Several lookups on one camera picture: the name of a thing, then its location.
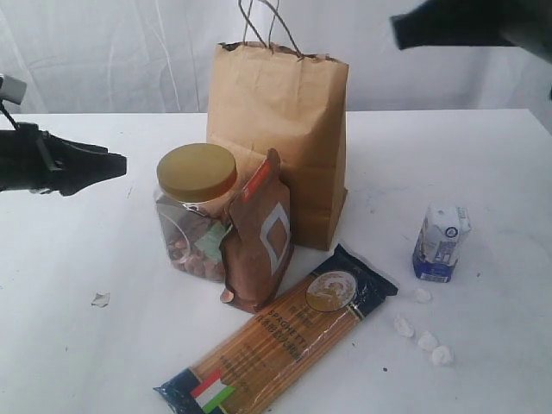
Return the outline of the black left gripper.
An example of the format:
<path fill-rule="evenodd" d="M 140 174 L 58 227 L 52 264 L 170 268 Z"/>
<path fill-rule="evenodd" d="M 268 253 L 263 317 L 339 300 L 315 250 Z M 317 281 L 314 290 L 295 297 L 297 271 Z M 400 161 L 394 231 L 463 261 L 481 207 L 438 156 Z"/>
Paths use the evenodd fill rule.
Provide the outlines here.
<path fill-rule="evenodd" d="M 68 197 L 127 173 L 124 155 L 68 141 L 31 122 L 1 131 L 1 191 L 58 192 Z"/>

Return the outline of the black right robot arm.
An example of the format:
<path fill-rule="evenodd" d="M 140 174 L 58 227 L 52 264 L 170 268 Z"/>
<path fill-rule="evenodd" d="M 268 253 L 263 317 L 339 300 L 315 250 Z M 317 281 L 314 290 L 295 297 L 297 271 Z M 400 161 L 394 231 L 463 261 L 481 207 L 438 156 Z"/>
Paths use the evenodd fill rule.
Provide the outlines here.
<path fill-rule="evenodd" d="M 550 1 L 424 1 L 389 21 L 400 50 L 517 47 L 551 62 Z"/>

